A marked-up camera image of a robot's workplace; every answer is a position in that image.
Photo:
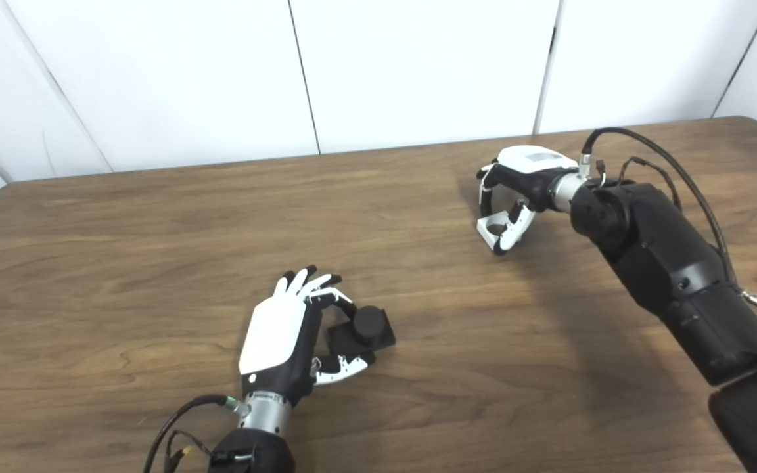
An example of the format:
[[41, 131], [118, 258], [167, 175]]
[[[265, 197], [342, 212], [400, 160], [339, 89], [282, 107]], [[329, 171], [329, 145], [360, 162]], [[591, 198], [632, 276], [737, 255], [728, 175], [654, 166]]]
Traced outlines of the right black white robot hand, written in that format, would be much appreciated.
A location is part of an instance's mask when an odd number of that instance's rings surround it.
[[[579, 162], [542, 146], [509, 146], [480, 168], [476, 177], [480, 182], [476, 228], [499, 256], [522, 240], [538, 213], [570, 213], [574, 195], [587, 181]], [[518, 194], [508, 212], [492, 209], [498, 186]]]

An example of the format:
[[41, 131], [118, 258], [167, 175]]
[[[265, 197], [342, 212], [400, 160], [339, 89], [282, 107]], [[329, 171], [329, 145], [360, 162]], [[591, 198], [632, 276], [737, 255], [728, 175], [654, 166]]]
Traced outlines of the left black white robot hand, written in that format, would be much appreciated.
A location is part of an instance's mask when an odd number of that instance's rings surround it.
[[244, 398], [269, 392], [295, 407], [316, 384], [345, 380], [375, 363], [373, 352], [321, 357], [313, 352], [324, 309], [336, 306], [350, 313], [356, 307], [336, 287], [342, 276], [316, 272], [310, 265], [283, 273], [273, 293], [253, 309], [237, 365]]

